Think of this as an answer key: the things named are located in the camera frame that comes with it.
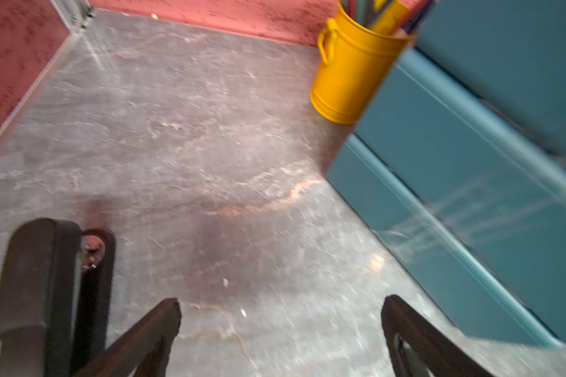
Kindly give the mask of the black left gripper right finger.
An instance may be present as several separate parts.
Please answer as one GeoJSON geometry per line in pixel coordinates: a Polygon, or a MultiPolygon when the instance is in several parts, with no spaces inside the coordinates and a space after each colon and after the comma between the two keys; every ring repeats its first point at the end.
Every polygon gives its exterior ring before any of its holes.
{"type": "Polygon", "coordinates": [[[380,312],[396,376],[490,376],[398,295],[385,298],[380,312]]]}

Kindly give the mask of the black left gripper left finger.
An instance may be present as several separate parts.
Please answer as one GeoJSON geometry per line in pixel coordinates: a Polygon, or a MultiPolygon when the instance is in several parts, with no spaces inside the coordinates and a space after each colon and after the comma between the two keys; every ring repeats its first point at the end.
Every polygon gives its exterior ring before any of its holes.
{"type": "Polygon", "coordinates": [[[182,314],[176,298],[166,298],[77,376],[164,376],[182,314]]]}

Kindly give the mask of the teal drawer cabinet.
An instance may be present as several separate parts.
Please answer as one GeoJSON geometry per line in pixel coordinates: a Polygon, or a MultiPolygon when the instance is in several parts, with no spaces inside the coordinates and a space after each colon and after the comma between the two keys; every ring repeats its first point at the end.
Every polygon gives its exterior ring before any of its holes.
{"type": "Polygon", "coordinates": [[[467,336],[566,347],[566,1],[387,1],[399,54],[326,176],[467,336]]]}

